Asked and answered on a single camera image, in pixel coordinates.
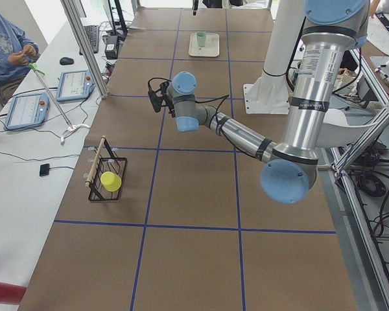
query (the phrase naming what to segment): brown table surface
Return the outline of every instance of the brown table surface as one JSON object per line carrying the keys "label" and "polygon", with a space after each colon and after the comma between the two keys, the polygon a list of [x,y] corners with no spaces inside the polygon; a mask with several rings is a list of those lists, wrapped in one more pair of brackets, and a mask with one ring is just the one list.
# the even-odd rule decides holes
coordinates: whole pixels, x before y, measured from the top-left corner
{"label": "brown table surface", "polygon": [[[230,94],[224,112],[280,140],[285,116],[247,115],[242,99],[269,11],[141,9],[133,26],[85,143],[105,135],[128,158],[121,198],[88,202],[84,148],[19,310],[357,310],[321,181],[273,202],[262,163],[206,128],[178,133],[147,97],[149,78],[190,71],[199,100]],[[219,34],[219,57],[188,55],[198,30]]]}

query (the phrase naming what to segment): red object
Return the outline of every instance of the red object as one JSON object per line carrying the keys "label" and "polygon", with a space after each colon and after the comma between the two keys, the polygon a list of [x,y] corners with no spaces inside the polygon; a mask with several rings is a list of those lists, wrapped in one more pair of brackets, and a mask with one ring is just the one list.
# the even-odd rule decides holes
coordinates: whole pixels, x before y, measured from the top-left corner
{"label": "red object", "polygon": [[0,282],[0,303],[6,305],[18,305],[25,295],[26,288]]}

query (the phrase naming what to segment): computer mouse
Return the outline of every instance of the computer mouse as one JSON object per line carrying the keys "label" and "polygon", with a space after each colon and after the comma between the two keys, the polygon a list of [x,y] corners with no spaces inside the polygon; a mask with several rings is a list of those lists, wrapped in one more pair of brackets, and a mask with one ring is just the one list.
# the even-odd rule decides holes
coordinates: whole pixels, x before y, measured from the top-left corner
{"label": "computer mouse", "polygon": [[59,63],[61,65],[72,65],[74,63],[73,61],[73,58],[70,58],[70,57],[62,57],[60,60],[59,60]]}

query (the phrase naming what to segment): sticker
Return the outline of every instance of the sticker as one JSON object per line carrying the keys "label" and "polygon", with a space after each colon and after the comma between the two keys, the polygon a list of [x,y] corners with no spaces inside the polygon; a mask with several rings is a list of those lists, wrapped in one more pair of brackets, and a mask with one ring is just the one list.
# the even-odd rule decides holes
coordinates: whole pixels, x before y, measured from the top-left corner
{"label": "sticker", "polygon": [[334,84],[340,63],[336,51],[324,49],[305,51],[299,75],[313,78],[316,82]]}

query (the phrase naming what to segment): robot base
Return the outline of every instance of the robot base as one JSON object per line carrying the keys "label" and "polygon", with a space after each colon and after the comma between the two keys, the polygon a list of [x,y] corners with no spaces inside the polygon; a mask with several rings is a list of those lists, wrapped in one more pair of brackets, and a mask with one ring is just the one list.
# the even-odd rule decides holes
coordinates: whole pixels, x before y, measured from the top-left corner
{"label": "robot base", "polygon": [[285,83],[264,84],[261,79],[259,77],[255,84],[244,84],[246,113],[288,114],[289,94]]}

